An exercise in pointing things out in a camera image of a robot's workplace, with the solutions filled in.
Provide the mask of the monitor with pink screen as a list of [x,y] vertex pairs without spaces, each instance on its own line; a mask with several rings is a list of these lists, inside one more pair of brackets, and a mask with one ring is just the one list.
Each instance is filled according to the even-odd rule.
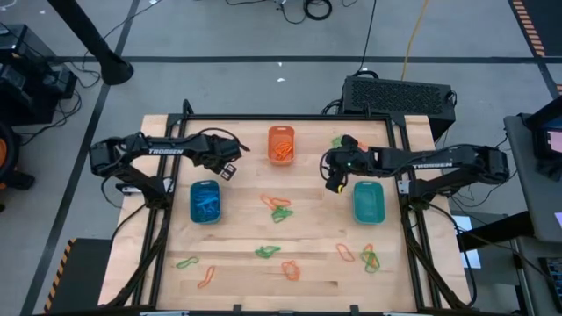
[[537,159],[562,158],[562,96],[527,117],[523,123],[531,131]]

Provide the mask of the orange plastic basket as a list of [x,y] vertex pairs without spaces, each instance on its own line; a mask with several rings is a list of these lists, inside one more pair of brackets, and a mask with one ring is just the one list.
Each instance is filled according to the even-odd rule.
[[[292,142],[292,154],[290,155],[290,160],[277,161],[274,158],[273,148],[280,141],[291,141]],[[275,166],[286,166],[290,165],[295,157],[295,131],[290,126],[272,126],[268,132],[268,158],[270,163]]]

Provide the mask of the black bar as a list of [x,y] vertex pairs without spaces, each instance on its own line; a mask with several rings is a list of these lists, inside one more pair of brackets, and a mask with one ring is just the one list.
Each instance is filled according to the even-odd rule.
[[535,230],[529,212],[520,212],[495,222],[478,226],[460,233],[457,237],[459,249],[469,251],[485,245],[511,241],[518,237],[533,237]]

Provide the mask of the black orange-striped floor mat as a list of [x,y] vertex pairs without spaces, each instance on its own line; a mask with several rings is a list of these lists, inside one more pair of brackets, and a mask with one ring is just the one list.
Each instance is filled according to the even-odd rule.
[[562,57],[562,0],[510,0],[539,56]]

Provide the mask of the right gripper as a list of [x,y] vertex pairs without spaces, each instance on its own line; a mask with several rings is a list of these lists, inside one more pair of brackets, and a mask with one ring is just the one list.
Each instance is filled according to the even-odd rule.
[[368,175],[368,154],[360,147],[333,148],[327,151],[328,180],[325,187],[337,192],[337,185],[345,187],[348,174],[355,176]]

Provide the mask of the black metal table frame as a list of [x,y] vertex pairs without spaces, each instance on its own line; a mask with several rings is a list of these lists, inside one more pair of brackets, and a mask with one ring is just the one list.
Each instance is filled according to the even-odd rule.
[[[295,157],[290,165],[275,166],[268,158],[272,126],[295,131]],[[234,133],[249,151],[237,162],[236,175],[220,182],[222,216],[214,225],[197,225],[189,214],[193,183],[211,177],[187,159],[177,165],[177,192],[169,213],[169,235],[163,253],[145,276],[136,298],[162,310],[224,311],[239,305],[243,311],[414,312],[419,307],[445,306],[443,296],[407,249],[400,202],[393,179],[382,181],[385,221],[360,225],[352,215],[352,191],[329,192],[319,174],[321,155],[331,140],[350,134],[366,145],[408,146],[414,151],[434,146],[429,121],[410,116],[404,126],[364,117],[312,115],[245,115],[240,118],[191,117],[188,133],[218,127]],[[273,211],[260,196],[291,201],[293,215],[274,223]],[[335,245],[345,244],[354,262],[343,261]],[[380,268],[367,273],[360,255],[372,244]],[[255,254],[262,246],[281,250],[271,258]],[[197,264],[177,269],[189,257]],[[289,281],[281,264],[294,260],[299,281]],[[197,284],[209,266],[213,280]]]

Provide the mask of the blue rubber band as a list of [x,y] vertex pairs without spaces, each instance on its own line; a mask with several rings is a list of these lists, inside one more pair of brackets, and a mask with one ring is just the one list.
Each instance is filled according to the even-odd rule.
[[217,196],[204,196],[196,199],[196,208],[200,212],[216,212],[219,210],[219,198]]

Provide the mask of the black pole stand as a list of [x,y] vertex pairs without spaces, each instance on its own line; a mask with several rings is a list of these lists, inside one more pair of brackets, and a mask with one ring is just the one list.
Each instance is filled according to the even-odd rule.
[[47,0],[76,37],[101,66],[107,85],[125,83],[133,76],[133,66],[117,56],[76,0]]

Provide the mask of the teal plastic basket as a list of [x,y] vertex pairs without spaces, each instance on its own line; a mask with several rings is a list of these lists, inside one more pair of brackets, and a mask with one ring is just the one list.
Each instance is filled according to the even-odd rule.
[[378,225],[385,221],[385,195],[381,183],[357,182],[353,190],[353,214],[362,225]]

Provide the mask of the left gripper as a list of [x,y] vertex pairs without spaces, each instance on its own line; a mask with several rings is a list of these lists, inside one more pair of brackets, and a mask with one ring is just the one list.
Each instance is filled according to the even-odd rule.
[[229,181],[236,169],[232,170],[231,163],[235,160],[225,160],[220,156],[220,153],[203,154],[200,157],[200,162],[204,168],[211,170],[214,173],[219,173],[219,176],[224,176],[224,179]]

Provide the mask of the black equipment cart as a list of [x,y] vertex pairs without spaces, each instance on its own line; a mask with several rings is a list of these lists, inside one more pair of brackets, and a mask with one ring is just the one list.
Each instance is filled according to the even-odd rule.
[[57,104],[74,96],[77,76],[27,26],[0,23],[0,120],[47,124]]

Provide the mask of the blue plastic basket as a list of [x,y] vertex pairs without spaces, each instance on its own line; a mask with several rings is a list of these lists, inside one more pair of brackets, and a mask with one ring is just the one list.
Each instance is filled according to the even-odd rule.
[[[219,198],[219,210],[216,212],[200,212],[196,208],[196,199],[204,196],[217,196]],[[220,221],[220,187],[216,181],[207,180],[195,182],[190,189],[190,215],[191,220],[200,225],[211,225]]]

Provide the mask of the black yellow-striped floor mat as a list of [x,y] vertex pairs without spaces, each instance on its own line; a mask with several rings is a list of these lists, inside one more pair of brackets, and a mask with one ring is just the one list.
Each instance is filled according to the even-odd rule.
[[109,260],[110,241],[70,239],[47,295],[45,314],[80,312],[97,307]]

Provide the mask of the black perforated computer case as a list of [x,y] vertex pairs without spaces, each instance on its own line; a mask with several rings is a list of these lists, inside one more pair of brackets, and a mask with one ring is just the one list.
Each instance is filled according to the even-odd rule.
[[456,92],[450,85],[348,76],[342,87],[343,114],[425,115],[433,140],[456,121]]

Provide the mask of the grey desk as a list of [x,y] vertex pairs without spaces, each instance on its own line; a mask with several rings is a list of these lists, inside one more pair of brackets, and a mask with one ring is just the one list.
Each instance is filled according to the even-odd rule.
[[503,122],[534,235],[541,241],[562,243],[562,179],[555,182],[537,172],[532,133],[521,117],[507,116]]
[[[541,257],[562,257],[562,243],[539,241],[529,237],[515,240],[518,252],[535,267],[540,268]],[[521,259],[518,270],[522,278],[523,301],[528,316],[562,316],[554,304],[546,278]]]

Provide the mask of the black keyboard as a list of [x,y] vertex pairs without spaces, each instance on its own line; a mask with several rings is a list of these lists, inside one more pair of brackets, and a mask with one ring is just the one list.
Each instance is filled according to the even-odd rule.
[[547,284],[553,303],[562,313],[562,257],[539,257],[538,261],[547,277]]

